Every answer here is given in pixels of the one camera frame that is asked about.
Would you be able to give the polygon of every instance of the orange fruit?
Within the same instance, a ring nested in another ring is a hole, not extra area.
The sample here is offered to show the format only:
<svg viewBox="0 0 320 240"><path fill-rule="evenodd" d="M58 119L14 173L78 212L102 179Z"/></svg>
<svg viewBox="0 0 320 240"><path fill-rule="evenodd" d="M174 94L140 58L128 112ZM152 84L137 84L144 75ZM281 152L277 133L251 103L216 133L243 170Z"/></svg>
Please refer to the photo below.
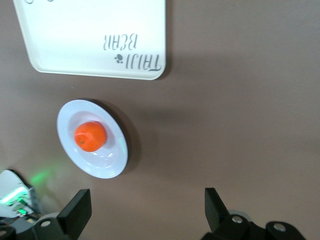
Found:
<svg viewBox="0 0 320 240"><path fill-rule="evenodd" d="M76 128L74 140L82 150L94 152L106 143L107 133L101 123L88 121Z"/></svg>

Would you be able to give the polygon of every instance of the screw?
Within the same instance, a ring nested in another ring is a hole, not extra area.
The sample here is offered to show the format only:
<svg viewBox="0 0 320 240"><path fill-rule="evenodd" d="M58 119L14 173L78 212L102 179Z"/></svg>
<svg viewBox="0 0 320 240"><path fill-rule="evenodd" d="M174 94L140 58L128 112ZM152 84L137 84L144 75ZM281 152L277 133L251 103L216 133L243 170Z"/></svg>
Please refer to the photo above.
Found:
<svg viewBox="0 0 320 240"><path fill-rule="evenodd" d="M274 229L280 231L280 232L285 232L286 231L286 227L283 226L281 223L275 223L273 225Z"/></svg>
<svg viewBox="0 0 320 240"><path fill-rule="evenodd" d="M242 218L239 217L239 216L233 216L232 217L232 221L234 221L236 224L242 224L243 223Z"/></svg>

